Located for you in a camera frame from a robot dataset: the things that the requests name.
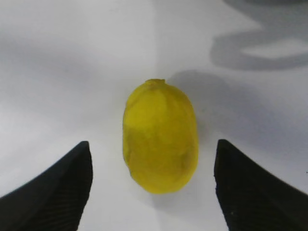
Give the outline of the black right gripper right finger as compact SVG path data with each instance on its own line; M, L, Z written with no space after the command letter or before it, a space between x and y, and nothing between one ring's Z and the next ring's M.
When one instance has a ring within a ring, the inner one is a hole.
M228 140L217 143L216 196L230 231L306 231L308 196Z

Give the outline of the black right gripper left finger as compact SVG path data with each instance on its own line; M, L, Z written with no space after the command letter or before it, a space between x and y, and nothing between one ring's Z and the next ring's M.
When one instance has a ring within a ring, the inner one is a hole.
M76 231L90 196L92 157L82 141L43 173L0 199L2 231Z

